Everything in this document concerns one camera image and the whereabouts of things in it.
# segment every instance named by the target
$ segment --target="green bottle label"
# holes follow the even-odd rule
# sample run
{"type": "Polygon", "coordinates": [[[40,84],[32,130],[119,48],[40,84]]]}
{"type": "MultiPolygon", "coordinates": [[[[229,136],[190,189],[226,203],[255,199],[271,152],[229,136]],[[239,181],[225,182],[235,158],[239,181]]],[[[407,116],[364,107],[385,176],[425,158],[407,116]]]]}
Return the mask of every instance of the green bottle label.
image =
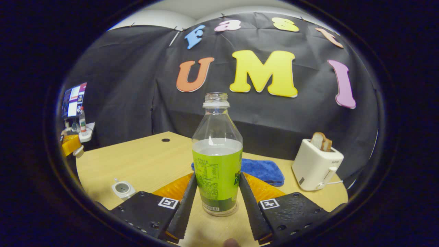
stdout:
{"type": "Polygon", "coordinates": [[[204,206],[212,211],[227,211],[236,204],[242,149],[236,153],[211,156],[192,151],[195,176],[204,206]]]}

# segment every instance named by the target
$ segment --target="black fabric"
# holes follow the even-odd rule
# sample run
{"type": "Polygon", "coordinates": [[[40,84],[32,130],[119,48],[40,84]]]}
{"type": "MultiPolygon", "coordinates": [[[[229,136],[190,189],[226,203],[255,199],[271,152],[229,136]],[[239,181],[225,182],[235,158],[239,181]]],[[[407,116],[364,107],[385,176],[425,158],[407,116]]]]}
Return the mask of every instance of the black fabric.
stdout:
{"type": "Polygon", "coordinates": [[[175,34],[158,26],[110,30],[77,61],[64,88],[88,82],[84,111],[99,147],[152,134],[155,71],[175,34]]]}
{"type": "Polygon", "coordinates": [[[153,119],[160,119],[160,123],[154,124],[154,133],[174,131],[192,137],[204,116],[205,93],[227,92],[229,114],[243,136],[244,152],[294,159],[302,139],[321,131],[343,153],[345,158],[337,174],[341,179],[348,178],[366,164],[374,147],[378,130],[374,77],[349,43],[334,34],[345,47],[340,49],[316,31],[316,27],[319,26],[290,16],[246,13],[206,21],[179,33],[164,51],[166,58],[156,77],[154,108],[157,110],[153,119]],[[277,29],[271,21],[273,17],[293,20],[299,32],[277,29]],[[241,21],[239,30],[214,31],[220,22],[233,19],[241,21]],[[184,37],[199,25],[205,25],[202,40],[188,50],[184,37]],[[236,59],[231,55],[240,50],[252,50],[262,63],[276,50],[293,53],[293,80],[298,96],[271,95],[267,91],[271,78],[261,93],[255,91],[249,77],[252,88],[248,93],[231,92],[229,85],[234,81],[236,69],[236,59]],[[215,61],[210,64],[203,86],[194,92],[179,91],[176,87],[179,65],[196,61],[188,76],[188,81],[193,81],[198,74],[198,60],[205,57],[213,57],[215,61]],[[337,105],[337,79],[328,59],[349,68],[355,109],[337,105]]]}

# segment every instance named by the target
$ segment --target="foam letter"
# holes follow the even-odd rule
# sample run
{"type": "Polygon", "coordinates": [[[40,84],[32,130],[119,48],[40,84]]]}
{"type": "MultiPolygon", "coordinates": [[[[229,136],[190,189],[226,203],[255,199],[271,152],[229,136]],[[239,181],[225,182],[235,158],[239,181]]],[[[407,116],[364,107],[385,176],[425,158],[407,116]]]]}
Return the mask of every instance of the foam letter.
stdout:
{"type": "Polygon", "coordinates": [[[268,92],[284,97],[297,97],[297,89],[293,84],[291,61],[294,54],[288,51],[273,51],[265,64],[256,57],[253,51],[243,50],[232,53],[236,58],[235,81],[230,85],[233,92],[248,92],[247,73],[257,92],[262,92],[273,75],[273,81],[268,86],[268,92]]]}
{"type": "Polygon", "coordinates": [[[205,28],[205,25],[200,25],[199,27],[192,30],[192,32],[188,33],[184,38],[187,39],[187,42],[189,45],[187,46],[187,49],[191,49],[194,45],[198,44],[198,42],[201,41],[200,36],[203,35],[203,28],[205,28]]]}
{"type": "Polygon", "coordinates": [[[233,31],[233,30],[238,30],[241,28],[241,26],[239,25],[241,24],[241,21],[239,20],[230,20],[230,21],[225,21],[219,24],[218,27],[215,28],[215,31],[217,32],[222,32],[222,31],[233,31]]]}
{"type": "Polygon", "coordinates": [[[271,20],[274,22],[273,25],[280,30],[287,30],[291,32],[299,31],[299,28],[296,25],[294,25],[294,22],[288,19],[274,17],[271,20]]]}
{"type": "Polygon", "coordinates": [[[337,77],[338,94],[335,96],[335,102],[341,106],[355,109],[356,104],[352,97],[351,83],[348,77],[348,67],[335,60],[328,60],[328,63],[334,68],[337,77]]]}
{"type": "Polygon", "coordinates": [[[340,48],[343,48],[343,45],[340,44],[339,42],[337,42],[337,41],[335,40],[334,35],[328,33],[328,32],[327,32],[326,30],[324,30],[323,28],[316,28],[316,30],[319,31],[319,32],[321,32],[321,33],[325,36],[325,38],[327,38],[331,43],[333,43],[334,45],[336,45],[336,46],[338,46],[338,47],[340,47],[340,48]]]}
{"type": "Polygon", "coordinates": [[[200,64],[200,69],[198,71],[197,79],[193,82],[188,82],[187,77],[189,76],[189,71],[195,61],[187,61],[180,64],[180,72],[177,77],[177,89],[182,92],[193,92],[199,89],[206,81],[207,71],[209,70],[209,65],[215,60],[214,58],[202,58],[198,60],[200,64]]]}

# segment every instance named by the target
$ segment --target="clear plastic bottle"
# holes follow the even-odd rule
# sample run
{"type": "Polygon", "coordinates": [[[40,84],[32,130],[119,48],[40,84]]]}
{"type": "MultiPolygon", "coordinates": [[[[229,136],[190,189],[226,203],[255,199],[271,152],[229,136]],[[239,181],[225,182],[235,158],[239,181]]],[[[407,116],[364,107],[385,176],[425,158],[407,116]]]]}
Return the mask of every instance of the clear plastic bottle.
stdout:
{"type": "Polygon", "coordinates": [[[81,106],[81,112],[79,113],[79,126],[81,127],[81,135],[85,136],[87,135],[87,127],[85,124],[85,112],[84,107],[81,106]]]}
{"type": "Polygon", "coordinates": [[[207,93],[206,113],[192,137],[194,169],[203,209],[214,216],[236,210],[242,136],[230,119],[226,93],[207,93]]]}

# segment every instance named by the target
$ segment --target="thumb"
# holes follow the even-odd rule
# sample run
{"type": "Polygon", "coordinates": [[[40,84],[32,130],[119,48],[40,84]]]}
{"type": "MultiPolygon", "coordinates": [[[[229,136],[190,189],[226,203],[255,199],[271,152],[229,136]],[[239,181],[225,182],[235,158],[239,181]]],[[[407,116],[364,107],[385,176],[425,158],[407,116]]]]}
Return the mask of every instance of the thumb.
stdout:
{"type": "Polygon", "coordinates": [[[229,238],[223,243],[223,247],[240,247],[234,238],[229,238]]]}

